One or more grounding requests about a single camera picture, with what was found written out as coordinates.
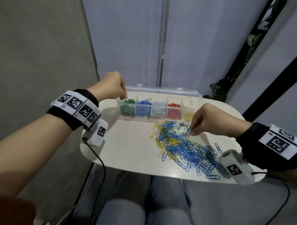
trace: plastic organizer box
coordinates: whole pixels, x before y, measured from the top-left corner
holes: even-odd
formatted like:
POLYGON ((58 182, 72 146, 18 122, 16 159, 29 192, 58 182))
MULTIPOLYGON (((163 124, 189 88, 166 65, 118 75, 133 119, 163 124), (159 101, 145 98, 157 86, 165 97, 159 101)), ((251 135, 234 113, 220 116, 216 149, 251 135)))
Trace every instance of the plastic organizer box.
POLYGON ((165 120, 190 124, 194 113, 204 104, 196 90, 127 85, 127 99, 117 99, 119 119, 147 122, 165 120))

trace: red sleeve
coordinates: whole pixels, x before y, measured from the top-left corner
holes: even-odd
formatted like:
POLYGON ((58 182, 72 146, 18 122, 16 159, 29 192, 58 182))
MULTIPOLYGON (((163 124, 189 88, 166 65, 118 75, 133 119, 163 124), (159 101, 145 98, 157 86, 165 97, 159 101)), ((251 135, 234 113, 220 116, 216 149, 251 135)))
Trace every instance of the red sleeve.
POLYGON ((32 202, 0 197, 0 224, 33 225, 35 206, 32 202))

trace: blue jeans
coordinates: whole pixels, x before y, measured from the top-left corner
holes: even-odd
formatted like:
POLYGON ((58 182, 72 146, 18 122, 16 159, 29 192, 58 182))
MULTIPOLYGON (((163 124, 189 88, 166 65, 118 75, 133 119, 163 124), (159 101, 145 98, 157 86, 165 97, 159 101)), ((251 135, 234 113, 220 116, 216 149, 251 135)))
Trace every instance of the blue jeans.
POLYGON ((123 172, 96 225, 193 225, 179 179, 123 172))

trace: tabletop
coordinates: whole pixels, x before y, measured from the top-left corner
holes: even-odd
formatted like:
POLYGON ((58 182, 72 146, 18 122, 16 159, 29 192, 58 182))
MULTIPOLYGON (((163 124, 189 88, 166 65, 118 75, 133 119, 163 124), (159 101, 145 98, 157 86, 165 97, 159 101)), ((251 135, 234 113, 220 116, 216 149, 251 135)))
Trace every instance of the tabletop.
MULTIPOLYGON (((204 103, 211 103, 237 118, 244 119, 236 109, 226 103, 211 99, 203 100, 204 103)), ((221 178, 219 180, 207 179, 202 172, 201 176, 198 176, 195 168, 186 172, 186 170, 168 157, 165 161, 162 161, 162 157, 158 157, 160 149, 156 141, 154 138, 149 139, 153 132, 152 126, 155 123, 119 119, 120 110, 119 107, 117 107, 116 100, 107 99, 100 102, 99 109, 102 112, 101 118, 108 122, 109 128, 104 135, 102 145, 100 147, 93 147, 93 149, 100 156, 105 166, 137 173, 185 180, 236 183, 233 178, 221 178)), ((241 152, 241 147, 235 139, 226 136, 218 136, 204 132, 195 137, 190 136, 189 140, 199 143, 202 146, 211 145, 214 147, 214 144, 217 143, 223 152, 229 149, 241 152)), ((80 141, 80 150, 87 159, 94 163, 101 164, 88 146, 82 142, 82 139, 80 141)), ((250 164, 250 166, 255 172, 266 171, 252 164, 250 164)), ((264 176, 264 174, 255 175, 256 182, 263 179, 264 176)))

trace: thigh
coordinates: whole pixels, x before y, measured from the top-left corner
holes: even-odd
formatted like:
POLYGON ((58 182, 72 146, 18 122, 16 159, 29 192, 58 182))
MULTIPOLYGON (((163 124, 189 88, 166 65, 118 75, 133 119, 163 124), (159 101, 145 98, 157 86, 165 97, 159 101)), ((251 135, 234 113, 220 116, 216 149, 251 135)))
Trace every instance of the thigh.
POLYGON ((179 179, 153 176, 148 225, 193 225, 179 179))
POLYGON ((151 176, 125 171, 106 201, 96 225, 144 225, 151 176))

